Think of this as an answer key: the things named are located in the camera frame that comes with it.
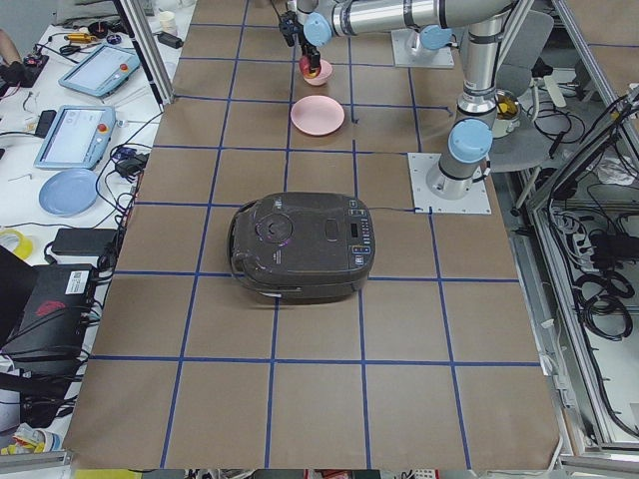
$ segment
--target barcode sticker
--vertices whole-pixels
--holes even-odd
[[[71,271],[65,294],[82,294],[88,280],[88,271]]]

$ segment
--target person's hand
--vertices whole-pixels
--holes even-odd
[[[0,65],[0,77],[10,86],[15,87],[25,79],[26,70],[21,62],[13,62],[8,67]]]

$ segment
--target blue plate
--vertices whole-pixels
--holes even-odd
[[[72,168],[51,177],[40,190],[40,206],[58,216],[76,215],[98,197],[98,177],[90,170]]]

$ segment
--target blue joint cap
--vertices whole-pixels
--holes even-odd
[[[427,50],[439,50],[450,43],[452,30],[439,25],[428,25],[419,32],[419,42]]]
[[[466,119],[453,127],[448,136],[448,149],[461,163],[478,163],[492,147],[492,132],[480,120]]]
[[[322,47],[332,38],[332,28],[326,18],[312,12],[304,23],[304,36],[316,47]]]

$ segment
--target white mounting plate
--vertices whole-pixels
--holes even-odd
[[[455,62],[450,53],[450,47],[440,48],[436,51],[421,48],[414,55],[408,47],[408,39],[414,32],[409,29],[393,30],[390,32],[392,38],[392,54],[396,67],[422,67],[422,68],[453,68]]]
[[[460,200],[446,200],[430,190],[426,185],[426,173],[439,161],[439,157],[440,153],[408,154],[412,200],[414,206],[420,209],[417,212],[429,213],[432,210],[433,213],[490,215],[490,201],[484,182],[473,183],[468,194]]]

